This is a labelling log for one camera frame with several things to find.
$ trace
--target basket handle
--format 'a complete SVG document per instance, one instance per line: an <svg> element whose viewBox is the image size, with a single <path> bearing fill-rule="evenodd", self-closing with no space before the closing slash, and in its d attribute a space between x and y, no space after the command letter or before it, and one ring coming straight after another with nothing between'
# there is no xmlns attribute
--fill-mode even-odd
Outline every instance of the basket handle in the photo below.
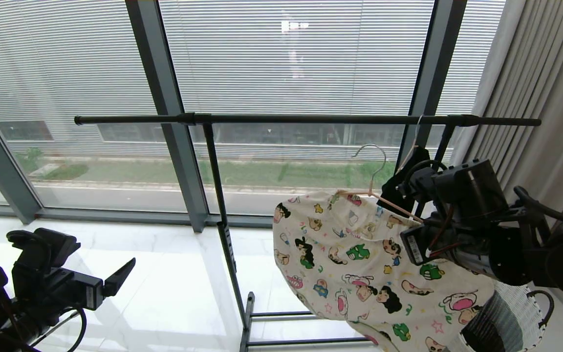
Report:
<svg viewBox="0 0 563 352"><path fill-rule="evenodd" d="M542 321L538 323L538 328L541 328L543 325L547 325L547 323L549 323L549 319L551 318L551 314L553 314L553 309L555 308L555 301L553 300L553 297L549 294L549 292L545 290L533 290L527 293L527 297L531 298L536 294L543 294L547 296L547 299L549 299L549 310L547 311L547 315L545 315Z"/></svg>

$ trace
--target white woven basket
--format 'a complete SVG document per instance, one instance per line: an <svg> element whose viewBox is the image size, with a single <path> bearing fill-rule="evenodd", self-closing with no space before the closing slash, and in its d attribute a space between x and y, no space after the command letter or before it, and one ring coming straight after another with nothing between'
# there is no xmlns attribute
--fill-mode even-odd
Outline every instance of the white woven basket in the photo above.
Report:
<svg viewBox="0 0 563 352"><path fill-rule="evenodd" d="M543 294L549 299L549 311L545 316L534 298L536 294ZM531 350L540 343L553 307L553 298L545 291L531 291L527 286L509 286L496 282L492 298L458 335L459 338L448 345L448 351Z"/></svg>

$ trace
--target pink star print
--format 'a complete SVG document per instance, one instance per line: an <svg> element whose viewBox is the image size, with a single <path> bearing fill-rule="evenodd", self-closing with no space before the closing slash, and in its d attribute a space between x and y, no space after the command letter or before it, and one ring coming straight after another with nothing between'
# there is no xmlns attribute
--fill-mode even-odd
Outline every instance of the pink star print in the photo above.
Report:
<svg viewBox="0 0 563 352"><path fill-rule="evenodd" d="M432 328L436 330L436 334L438 334L438 332L440 334L444 334L444 331L442 330L442 323L438 323L437 321L434 320L432 324Z"/></svg>

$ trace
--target black metal rack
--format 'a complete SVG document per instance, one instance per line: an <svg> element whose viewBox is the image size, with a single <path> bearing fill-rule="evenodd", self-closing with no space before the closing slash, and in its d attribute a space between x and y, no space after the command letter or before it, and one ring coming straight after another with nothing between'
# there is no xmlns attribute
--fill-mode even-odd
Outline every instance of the black metal rack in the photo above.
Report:
<svg viewBox="0 0 563 352"><path fill-rule="evenodd" d="M255 294L249 292L246 307L242 303L242 295L238 286L236 261L232 249L232 238L227 220L227 210L221 185L221 174L218 167L217 152L214 144L213 123L357 123L380 125L445 125L445 129L438 145L434 160L442 162L449 140L456 127L476 125L503 125L503 126L539 126L540 120L522 118L487 118L471 114L456 114L447 116L381 116L381 115L326 115L326 114L206 114L184 113L177 116L76 116L77 125L96 123L181 123L185 125L202 125L206 145L210 157L210 166L217 195L221 221L217 222L217 229L223 247L225 261L230 271L230 280L234 291L240 319L243 323L243 332L240 342L240 352L246 352L249 347L255 346L282 346L304 345L321 343L350 343L368 341L365 338L329 338L329 339L299 339L299 340L273 340L250 341L251 325L253 318L270 318L284 316L310 316L309 311L295 312L253 312ZM422 212L424 204L418 205L416 215Z"/></svg>

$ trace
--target white tile floor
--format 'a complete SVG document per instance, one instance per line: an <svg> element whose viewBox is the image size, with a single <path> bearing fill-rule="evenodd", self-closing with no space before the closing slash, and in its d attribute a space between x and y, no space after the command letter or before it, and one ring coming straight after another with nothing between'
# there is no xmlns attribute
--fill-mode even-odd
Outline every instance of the white tile floor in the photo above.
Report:
<svg viewBox="0 0 563 352"><path fill-rule="evenodd" d="M81 352L233 352L239 347L241 326L226 274L225 259L215 228L194 234L189 227L37 220L25 227L47 227L74 235L82 247L65 267L107 278L132 257L136 267L116 297L88 314ZM6 233L24 228L11 218L0 218L0 266L10 270L19 250ZM256 294L256 311L304 310L277 274L272 259L270 230L232 229L233 247L243 298ZM7 285L13 293L11 283ZM80 329L73 319L46 338L43 352L67 350ZM346 323L308 319L265 321L253 325L255 339L299 339L356 336ZM316 346L279 347L313 351ZM367 343L321 345L326 351L376 352ZM563 305L556 312L537 352L563 350Z"/></svg>

